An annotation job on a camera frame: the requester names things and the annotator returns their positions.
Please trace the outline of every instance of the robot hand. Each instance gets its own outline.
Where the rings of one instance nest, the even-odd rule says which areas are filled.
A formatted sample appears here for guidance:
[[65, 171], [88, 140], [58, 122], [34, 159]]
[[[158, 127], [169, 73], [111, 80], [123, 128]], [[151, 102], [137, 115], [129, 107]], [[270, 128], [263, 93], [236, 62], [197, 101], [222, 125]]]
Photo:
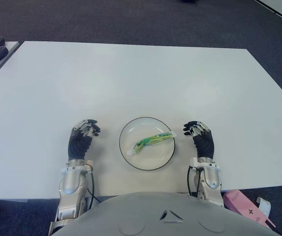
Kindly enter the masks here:
[[193, 137], [197, 149], [197, 157], [191, 159], [187, 174], [189, 194], [191, 195], [188, 180], [189, 172], [191, 168], [195, 168], [194, 184], [198, 199], [223, 207], [223, 199], [220, 194], [219, 166], [213, 160], [214, 142], [209, 127], [200, 121], [191, 121], [185, 124], [184, 131], [186, 131], [185, 135]]
[[198, 158], [208, 157], [213, 159], [214, 142], [209, 127], [200, 121], [190, 121], [184, 126], [185, 135], [191, 135], [193, 137]]
[[85, 119], [72, 128], [68, 142], [68, 159], [84, 159], [85, 152], [89, 149], [93, 136], [98, 136], [100, 128], [97, 121]]

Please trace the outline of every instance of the round plate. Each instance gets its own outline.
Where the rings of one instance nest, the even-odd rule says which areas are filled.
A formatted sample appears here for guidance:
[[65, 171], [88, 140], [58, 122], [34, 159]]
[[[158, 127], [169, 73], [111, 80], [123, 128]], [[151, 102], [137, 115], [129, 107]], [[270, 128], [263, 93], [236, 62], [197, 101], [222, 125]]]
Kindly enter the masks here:
[[127, 155], [134, 145], [150, 136], [171, 131], [158, 119], [141, 117], [130, 121], [120, 134], [120, 151], [124, 159], [133, 167], [150, 171], [167, 164], [175, 150], [175, 139], [143, 147], [138, 154]]

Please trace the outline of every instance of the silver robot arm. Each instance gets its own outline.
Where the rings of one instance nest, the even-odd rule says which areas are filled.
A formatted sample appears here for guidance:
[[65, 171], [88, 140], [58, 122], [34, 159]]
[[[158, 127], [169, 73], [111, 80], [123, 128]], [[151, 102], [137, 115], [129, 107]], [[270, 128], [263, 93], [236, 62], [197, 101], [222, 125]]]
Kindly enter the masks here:
[[185, 124], [184, 131], [186, 131], [185, 135], [193, 137], [197, 149], [198, 157], [191, 159], [190, 168], [196, 171], [194, 185], [198, 199], [224, 207], [220, 194], [219, 166], [213, 160], [214, 142], [209, 127], [200, 121], [191, 121]]
[[87, 174], [93, 178], [93, 162], [85, 161], [85, 153], [94, 136], [98, 136], [100, 128], [97, 121], [86, 119], [72, 128], [68, 144], [68, 163], [62, 170], [63, 179], [59, 185], [60, 202], [54, 222], [51, 222], [48, 236], [86, 211], [85, 194], [88, 190]]

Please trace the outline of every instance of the toothpaste tube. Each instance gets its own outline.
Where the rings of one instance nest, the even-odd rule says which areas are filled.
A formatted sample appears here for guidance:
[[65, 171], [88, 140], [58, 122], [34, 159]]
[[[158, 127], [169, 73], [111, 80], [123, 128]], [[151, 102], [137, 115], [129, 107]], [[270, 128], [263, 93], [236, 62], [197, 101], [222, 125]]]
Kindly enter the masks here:
[[138, 154], [144, 146], [157, 144], [157, 143], [160, 143], [164, 140], [172, 139], [176, 136], [177, 135], [175, 134], [175, 132], [170, 131], [170, 132], [166, 132], [166, 133], [162, 133], [162, 134], [156, 134], [154, 136], [142, 139], [141, 141], [138, 141], [132, 149], [128, 150], [126, 152], [126, 154], [128, 156], [133, 156], [134, 154]]

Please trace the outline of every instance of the pink box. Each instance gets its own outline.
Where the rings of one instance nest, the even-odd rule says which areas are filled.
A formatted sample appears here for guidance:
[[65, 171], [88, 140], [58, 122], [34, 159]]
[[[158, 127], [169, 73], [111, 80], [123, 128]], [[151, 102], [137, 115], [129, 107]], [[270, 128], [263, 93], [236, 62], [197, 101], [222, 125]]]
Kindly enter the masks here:
[[273, 227], [276, 227], [265, 214], [250, 201], [241, 191], [233, 190], [226, 192], [223, 196], [224, 204], [231, 211], [243, 215], [267, 228], [270, 228], [265, 221], [268, 220]]

